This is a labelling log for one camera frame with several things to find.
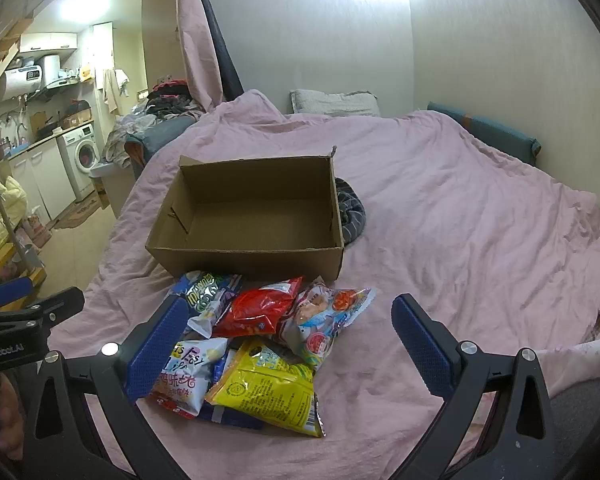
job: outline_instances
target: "washing machine door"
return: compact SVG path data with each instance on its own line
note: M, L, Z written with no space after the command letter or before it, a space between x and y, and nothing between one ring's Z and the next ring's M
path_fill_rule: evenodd
M98 163L98 150L91 139L83 139L75 147L75 167L83 173L89 173Z

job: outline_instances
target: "open cardboard box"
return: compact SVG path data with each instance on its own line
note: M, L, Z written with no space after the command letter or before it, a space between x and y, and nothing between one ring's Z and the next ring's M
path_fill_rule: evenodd
M252 280L335 280L344 241L333 160L181 156L146 248L175 277L209 270Z

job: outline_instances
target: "kitchen counter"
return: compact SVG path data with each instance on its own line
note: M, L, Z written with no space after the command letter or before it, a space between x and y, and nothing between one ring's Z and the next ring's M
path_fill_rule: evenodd
M67 132L75 130L76 128L80 128L81 126L84 126L85 124L89 124L89 123L93 123L93 119L91 119L90 121L84 121L83 123L77 124L76 126L72 126L71 128L67 128L66 130L62 130L61 132L58 132L56 134L51 134L51 135L49 135L48 137L45 137L42 140L37 140L33 144L30 144L29 146L27 146L24 150L20 150L15 155L8 156L6 158L6 160L12 160L12 159L16 158L17 156L20 156L23 153L27 153L29 150L32 150L33 148L38 147L40 144L43 144L43 143L47 142L48 140L55 139L55 138L57 138L57 137L59 137L61 135L64 135Z

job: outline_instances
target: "chip bag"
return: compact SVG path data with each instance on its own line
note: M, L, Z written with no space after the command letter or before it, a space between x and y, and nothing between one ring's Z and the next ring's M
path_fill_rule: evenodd
M227 349L224 356L214 364L213 382L216 384L224 374L224 370L228 369L233 362L237 351L232 348ZM208 402L202 404L198 418L204 420L210 420L218 424L224 424L225 426L236 426L237 428L248 428L249 430L261 430L264 426L264 422L255 418L254 416L247 415L246 413L239 412L233 408L226 408L224 406L212 406Z
M149 396L185 418L197 416L212 381L211 365L227 343L224 337L176 343Z
M333 290L317 278L280 320L277 339L317 370L338 332L353 323L375 296L374 288Z
M205 400L280 428L324 436L313 371L305 364L287 364L259 337L242 343Z
M194 270L187 272L171 287L171 292L189 303L187 332L196 332L208 339L213 326L224 314L242 282L240 274L213 274Z
M247 290L233 298L213 330L214 337L275 334L280 318L294 304L302 278Z

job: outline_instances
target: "bed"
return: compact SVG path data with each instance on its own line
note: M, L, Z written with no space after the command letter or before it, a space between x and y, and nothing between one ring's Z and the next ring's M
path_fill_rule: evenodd
M144 242L180 155L202 161L334 156L367 224L347 247L339 286L375 286L370 308L336 342L315 378L327 436L257 433L138 406L193 479L385 479L440 407L390 322L410 292L458 339L485 351L580 343L600 306L600 208L595 195L475 139L450 117L284 116L257 91L219 105L145 167L110 236L84 311L53 330L74 357L121 342L154 312L173 277ZM111 459L125 460L90 399ZM471 437L479 429L479 414ZM469 438L464 447L471 446Z

